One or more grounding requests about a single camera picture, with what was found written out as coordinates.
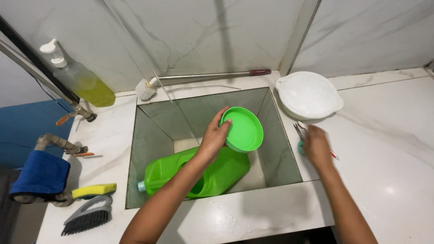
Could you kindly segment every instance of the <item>white brush head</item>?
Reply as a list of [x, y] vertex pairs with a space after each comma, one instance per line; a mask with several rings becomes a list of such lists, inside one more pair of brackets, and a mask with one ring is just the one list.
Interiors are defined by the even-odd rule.
[[142, 79], [136, 86], [136, 96], [142, 101], [149, 100], [155, 94], [155, 88], [145, 79]]

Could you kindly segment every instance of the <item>yellow liquid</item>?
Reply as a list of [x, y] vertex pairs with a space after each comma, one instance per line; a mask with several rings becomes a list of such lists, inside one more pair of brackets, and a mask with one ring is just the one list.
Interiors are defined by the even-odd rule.
[[[92, 84], [95, 80], [92, 77], [80, 79], [83, 84]], [[95, 107], [107, 107], [115, 103], [115, 94], [108, 88], [100, 78], [96, 79], [95, 85], [86, 90], [75, 91], [80, 97], [90, 102]]]

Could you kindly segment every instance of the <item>blue towel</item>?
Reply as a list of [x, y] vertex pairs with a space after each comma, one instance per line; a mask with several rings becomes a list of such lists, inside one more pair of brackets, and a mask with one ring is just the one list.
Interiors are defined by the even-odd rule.
[[66, 187], [70, 164], [43, 151], [32, 151], [10, 194], [58, 194]]

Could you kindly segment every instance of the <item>white plastic bowl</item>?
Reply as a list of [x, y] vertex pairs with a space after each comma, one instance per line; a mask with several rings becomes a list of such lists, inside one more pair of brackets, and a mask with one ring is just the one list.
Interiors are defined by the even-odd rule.
[[276, 89], [286, 112], [296, 119], [321, 119], [344, 107], [336, 88], [317, 73], [289, 74], [276, 81]]

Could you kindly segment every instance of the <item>black bristles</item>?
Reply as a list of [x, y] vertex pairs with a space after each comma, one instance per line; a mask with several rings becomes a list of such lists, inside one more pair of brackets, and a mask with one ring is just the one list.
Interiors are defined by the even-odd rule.
[[62, 231], [62, 236], [79, 233], [98, 227], [109, 221], [109, 212], [99, 210], [82, 215], [68, 222]]

